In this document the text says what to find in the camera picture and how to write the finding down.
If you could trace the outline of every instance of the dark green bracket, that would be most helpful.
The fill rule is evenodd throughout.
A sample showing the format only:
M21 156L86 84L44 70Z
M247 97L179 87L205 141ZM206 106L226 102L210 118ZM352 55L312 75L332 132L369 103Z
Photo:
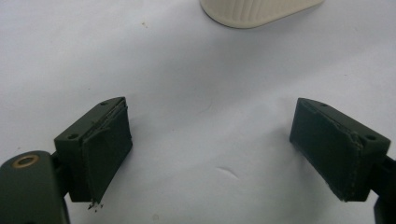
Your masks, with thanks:
M321 102L300 98L290 141L345 202L365 202L372 189L377 224L395 224L396 162L383 135Z
M0 223L69 223L64 195L99 203L132 148L124 97L96 105L55 138L56 152L31 151L0 168Z

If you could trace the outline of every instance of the white ribbed object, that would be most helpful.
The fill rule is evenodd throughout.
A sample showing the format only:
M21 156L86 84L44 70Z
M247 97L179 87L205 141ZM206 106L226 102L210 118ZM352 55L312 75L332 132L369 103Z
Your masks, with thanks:
M200 0L213 20L235 28L252 28L313 7L324 0Z

